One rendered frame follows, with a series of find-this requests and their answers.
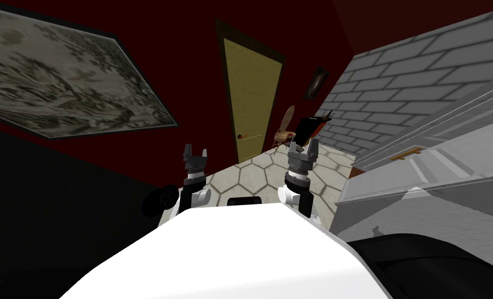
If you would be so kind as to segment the yellow wooden door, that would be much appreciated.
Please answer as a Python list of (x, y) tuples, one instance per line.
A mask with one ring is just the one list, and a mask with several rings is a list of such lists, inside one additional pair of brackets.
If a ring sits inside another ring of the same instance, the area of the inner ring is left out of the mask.
[[(263, 151), (282, 63), (224, 40), (238, 162)], [(237, 135), (260, 137), (240, 140)]]

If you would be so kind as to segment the large framed landscape painting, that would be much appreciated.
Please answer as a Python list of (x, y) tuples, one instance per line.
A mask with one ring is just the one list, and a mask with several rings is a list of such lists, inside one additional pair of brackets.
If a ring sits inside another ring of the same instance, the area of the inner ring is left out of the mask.
[(46, 140), (177, 126), (115, 35), (2, 3), (0, 121)]

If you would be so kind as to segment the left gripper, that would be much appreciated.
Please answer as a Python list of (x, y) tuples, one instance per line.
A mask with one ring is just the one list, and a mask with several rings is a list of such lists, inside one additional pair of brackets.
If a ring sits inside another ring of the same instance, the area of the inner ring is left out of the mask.
[(191, 144), (186, 144), (184, 148), (183, 160), (185, 163), (185, 170), (192, 171), (193, 169), (204, 169), (207, 165), (207, 149), (203, 149), (201, 156), (193, 156)]

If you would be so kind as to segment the small dark framed picture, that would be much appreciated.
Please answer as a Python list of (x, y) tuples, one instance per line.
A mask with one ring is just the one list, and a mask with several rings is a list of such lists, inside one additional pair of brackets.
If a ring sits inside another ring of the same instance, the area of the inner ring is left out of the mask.
[(317, 67), (313, 78), (304, 94), (304, 100), (313, 101), (317, 97), (317, 94), (321, 90), (325, 81), (329, 76), (329, 72), (321, 67)]

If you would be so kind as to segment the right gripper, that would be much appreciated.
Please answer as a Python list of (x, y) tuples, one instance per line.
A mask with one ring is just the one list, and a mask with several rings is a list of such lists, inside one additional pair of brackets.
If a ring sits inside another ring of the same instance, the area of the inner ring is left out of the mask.
[(314, 163), (317, 161), (319, 155), (319, 141), (317, 139), (311, 139), (307, 152), (299, 153), (297, 151), (297, 145), (295, 142), (289, 143), (288, 151), (288, 163), (291, 168), (298, 169), (300, 171), (311, 171)]

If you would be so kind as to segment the black chair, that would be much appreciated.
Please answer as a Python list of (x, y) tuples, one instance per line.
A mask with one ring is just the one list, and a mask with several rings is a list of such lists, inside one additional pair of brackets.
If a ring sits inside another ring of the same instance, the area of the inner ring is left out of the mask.
[(306, 146), (309, 141), (313, 139), (329, 121), (332, 120), (332, 112), (333, 111), (330, 111), (325, 116), (301, 119), (294, 131), (296, 134), (294, 142), (300, 147)]

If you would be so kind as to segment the grey cupboard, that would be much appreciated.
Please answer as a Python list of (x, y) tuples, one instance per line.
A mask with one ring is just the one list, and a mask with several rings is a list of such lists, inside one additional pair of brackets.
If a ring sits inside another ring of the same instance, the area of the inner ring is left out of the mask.
[[(423, 147), (404, 160), (390, 158)], [(394, 233), (493, 255), (493, 80), (355, 159), (330, 231), (344, 241)]]

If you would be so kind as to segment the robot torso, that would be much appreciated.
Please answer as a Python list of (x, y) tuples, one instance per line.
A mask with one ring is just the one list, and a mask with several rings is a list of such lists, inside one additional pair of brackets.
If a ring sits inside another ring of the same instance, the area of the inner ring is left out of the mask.
[(188, 209), (60, 299), (393, 299), (347, 243), (282, 203)]

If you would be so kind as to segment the wooden round-back chair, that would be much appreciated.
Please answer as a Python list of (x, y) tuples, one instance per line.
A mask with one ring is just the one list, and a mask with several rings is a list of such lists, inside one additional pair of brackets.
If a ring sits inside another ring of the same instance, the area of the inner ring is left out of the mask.
[(272, 148), (275, 149), (275, 151), (273, 153), (274, 155), (278, 151), (278, 148), (280, 146), (282, 146), (283, 144), (285, 144), (288, 139), (290, 139), (291, 142), (293, 142), (294, 138), (296, 137), (296, 133), (291, 132), (291, 131), (287, 131), (287, 127), (292, 120), (292, 117), (294, 115), (294, 111), (295, 111), (295, 106), (293, 106), (293, 105), (290, 106), (289, 109), (287, 110), (283, 120), (282, 120), (281, 126), (279, 127), (278, 131), (276, 132), (276, 134), (273, 138), (274, 143), (272, 145)]

